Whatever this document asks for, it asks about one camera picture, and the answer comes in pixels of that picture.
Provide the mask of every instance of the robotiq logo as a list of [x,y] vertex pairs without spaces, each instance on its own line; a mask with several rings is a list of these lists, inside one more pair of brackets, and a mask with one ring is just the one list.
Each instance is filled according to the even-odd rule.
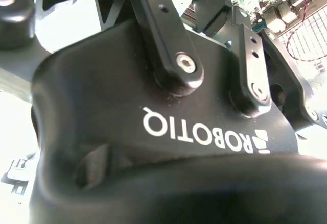
[[[147,113],[143,118],[143,126],[145,130],[152,136],[160,137],[164,136],[168,132],[170,138],[173,140],[179,140],[189,143],[196,141],[200,145],[208,146],[214,143],[219,149],[230,148],[234,152],[240,152],[244,149],[248,154],[253,154],[253,144],[260,154],[269,154],[270,150],[267,149],[268,134],[265,130],[255,130],[256,136],[250,137],[242,133],[236,133],[228,130],[223,131],[221,128],[208,128],[202,123],[196,123],[193,125],[192,130],[189,128],[185,119],[178,121],[181,123],[181,132],[176,131],[175,123],[177,122],[174,117],[170,116],[169,119],[165,119],[161,114],[151,111],[149,108],[144,107],[144,111]],[[150,125],[150,120],[157,119],[160,121],[160,128]]]

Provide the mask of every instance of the wire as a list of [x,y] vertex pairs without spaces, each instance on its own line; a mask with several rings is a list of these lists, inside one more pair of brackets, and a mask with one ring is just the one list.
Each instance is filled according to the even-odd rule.
[[307,14],[307,12],[308,12],[308,5],[309,5],[308,3],[309,3],[309,0],[305,0],[305,7],[304,7],[304,9],[303,9],[303,19],[302,19],[302,22],[301,22],[301,24],[300,24],[300,25],[299,25],[299,26],[298,26],[294,31],[291,32],[291,35],[288,37],[287,44],[286,44],[286,50],[287,50],[288,54],[289,54],[292,58],[294,58],[295,60],[297,60],[297,61],[303,61],[303,62],[314,62],[314,61],[317,61],[317,60],[320,60],[320,59],[322,59],[322,58],[327,57],[327,54],[324,55],[324,56],[318,57],[318,58],[314,58],[314,59],[310,59],[310,60],[304,60],[304,59],[302,59],[302,58],[299,58],[299,57],[294,56],[294,55],[290,52],[290,50],[289,50],[289,45],[290,45],[290,42],[291,42],[291,39],[292,39],[293,35],[296,33],[296,31],[298,31],[298,30],[299,30],[299,29],[304,25],[304,22],[305,22],[305,19],[306,19],[306,14]]

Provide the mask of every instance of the white lettering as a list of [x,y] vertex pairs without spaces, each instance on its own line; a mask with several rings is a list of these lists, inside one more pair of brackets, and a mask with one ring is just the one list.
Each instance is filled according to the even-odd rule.
[[178,136],[177,139],[180,141],[193,142],[192,138],[188,137],[188,127],[186,125],[186,120],[182,119],[182,136]]
[[[207,133],[207,139],[204,141],[204,140],[201,140],[200,137],[198,136],[198,129],[199,128],[202,128],[206,131]],[[204,124],[202,123],[196,123],[194,126],[193,126],[193,136],[194,136],[194,139],[200,143],[201,145],[204,145],[204,146],[208,146],[211,141],[213,140],[213,136],[211,134],[211,131],[209,130],[209,128],[207,126],[205,126]]]
[[170,125],[170,138],[176,139],[175,118],[174,117],[169,117],[169,125]]
[[213,128],[213,135],[216,146],[221,149],[226,149],[223,130],[221,128]]
[[249,154],[253,154],[253,146],[252,146],[252,143],[251,143],[250,136],[248,136],[248,135],[244,136],[242,133],[240,133],[240,137],[243,140],[244,150]]
[[[268,134],[265,130],[255,130],[255,133],[257,136],[250,137],[249,135],[244,135],[242,133],[236,133],[234,131],[224,131],[221,128],[213,128],[212,131],[210,128],[208,128],[206,125],[202,123],[196,123],[192,127],[192,133],[193,137],[188,136],[188,125],[185,119],[181,120],[181,127],[182,127],[182,135],[177,136],[176,134],[176,127],[175,127],[175,118],[173,116],[169,117],[169,121],[167,121],[161,114],[157,112],[151,111],[149,108],[144,107],[144,111],[147,112],[147,114],[143,118],[143,125],[145,130],[152,136],[163,136],[168,131],[168,126],[170,129],[170,138],[173,140],[179,141],[185,141],[193,143],[194,140],[197,141],[200,145],[208,146],[211,144],[212,140],[214,139],[215,145],[219,149],[226,149],[230,148],[234,152],[240,152],[242,149],[244,149],[245,152],[248,154],[253,154],[253,147],[258,149],[258,152],[260,154],[268,154],[270,153],[270,150],[267,149],[267,142],[268,142]],[[150,119],[159,119],[161,121],[161,128],[158,129],[157,127],[153,127],[156,124],[152,124],[152,127],[150,126]],[[199,137],[199,129],[203,129],[206,132],[206,135],[204,133],[203,137]]]
[[[147,114],[143,118],[143,125],[144,125],[144,128],[146,129],[146,131],[149,134],[151,134],[152,136],[163,136],[168,130],[168,124],[167,124],[167,121],[165,120],[165,118],[159,113],[152,112],[147,107],[144,107],[143,110],[147,112]],[[152,117],[156,117],[161,121],[162,128],[159,131],[155,131],[150,127],[149,120]]]
[[[237,141],[237,146],[233,146],[230,143],[230,140],[229,140],[229,137],[230,136],[234,136],[235,137],[235,139]],[[226,131],[226,133],[225,133],[225,141],[226,141],[227,146],[230,149],[232,149],[234,152],[239,152],[240,150],[242,150],[242,142],[241,142],[241,139],[238,136],[238,134],[236,134],[234,131]]]

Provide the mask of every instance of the bolt head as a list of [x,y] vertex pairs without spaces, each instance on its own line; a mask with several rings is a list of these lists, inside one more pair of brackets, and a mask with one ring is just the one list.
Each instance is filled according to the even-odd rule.
[[268,94],[265,92],[264,89],[260,88],[256,83],[252,84],[252,91],[259,100],[265,101],[268,99]]
[[194,60],[186,54],[178,54],[176,57],[177,65],[183,69],[184,72],[193,73],[196,70]]

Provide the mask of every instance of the black bracket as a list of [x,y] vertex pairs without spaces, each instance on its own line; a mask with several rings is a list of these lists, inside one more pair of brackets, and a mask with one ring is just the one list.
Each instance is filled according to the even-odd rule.
[[244,10],[233,6],[213,38],[233,53],[231,100],[245,116],[258,117],[270,111],[272,101],[262,41],[250,26]]
[[314,92],[278,37],[268,29],[259,32],[266,53],[268,77],[273,99],[300,136],[307,138],[312,129],[327,133],[327,111],[317,110]]
[[33,0],[0,0],[0,49],[18,48],[34,37]]
[[115,0],[106,26],[130,17],[129,12],[135,14],[158,84],[175,96],[195,91],[204,70],[172,0]]

